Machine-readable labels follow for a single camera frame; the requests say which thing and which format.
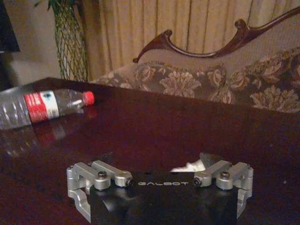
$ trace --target bottle label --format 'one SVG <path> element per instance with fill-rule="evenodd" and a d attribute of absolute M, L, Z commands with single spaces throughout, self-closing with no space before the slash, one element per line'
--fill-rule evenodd
<path fill-rule="evenodd" d="M 59 117 L 59 111 L 53 91 L 41 91 L 24 95 L 32 123 Z"/>

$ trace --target bottle cap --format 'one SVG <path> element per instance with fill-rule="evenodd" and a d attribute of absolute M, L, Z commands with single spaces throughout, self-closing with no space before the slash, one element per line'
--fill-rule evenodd
<path fill-rule="evenodd" d="M 83 102 L 85 105 L 92 105 L 95 102 L 95 97 L 93 92 L 86 91 L 83 93 Z"/>

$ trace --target screw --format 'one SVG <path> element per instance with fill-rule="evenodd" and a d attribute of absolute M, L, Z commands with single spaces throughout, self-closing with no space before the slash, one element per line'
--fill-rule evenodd
<path fill-rule="evenodd" d="M 229 172 L 227 172 L 227 171 L 222 171 L 222 172 L 220 173 L 220 176 L 221 176 L 222 179 L 229 179 Z"/>
<path fill-rule="evenodd" d="M 128 180 L 126 182 L 126 186 L 133 186 L 134 181 L 133 180 Z"/>
<path fill-rule="evenodd" d="M 194 185 L 200 187 L 202 185 L 202 180 L 200 180 L 199 178 L 195 178 Z"/>
<path fill-rule="evenodd" d="M 98 177 L 99 178 L 106 178 L 107 177 L 107 173 L 105 172 L 105 171 L 100 171 L 100 172 L 98 172 Z"/>

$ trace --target curtain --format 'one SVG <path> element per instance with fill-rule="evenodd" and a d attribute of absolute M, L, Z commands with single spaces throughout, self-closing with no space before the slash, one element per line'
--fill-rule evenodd
<path fill-rule="evenodd" d="M 236 20 L 257 27 L 299 5 L 300 0 L 82 1 L 90 79 L 132 62 L 166 29 L 179 48 L 209 53 L 231 40 Z"/>

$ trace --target floral upholstery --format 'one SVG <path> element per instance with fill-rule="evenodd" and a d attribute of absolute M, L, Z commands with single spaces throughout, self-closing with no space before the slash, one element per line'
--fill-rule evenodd
<path fill-rule="evenodd" d="M 300 47 L 265 57 L 232 74 L 226 73 L 223 64 L 189 70 L 146 62 L 138 65 L 135 79 L 137 88 L 144 91 L 300 112 Z"/>
<path fill-rule="evenodd" d="M 91 83 L 98 83 L 102 85 L 107 85 L 111 87 L 120 87 L 132 89 L 132 85 L 129 80 L 122 76 L 118 71 L 114 70 L 104 76 L 101 76 L 99 79 L 92 81 Z"/>

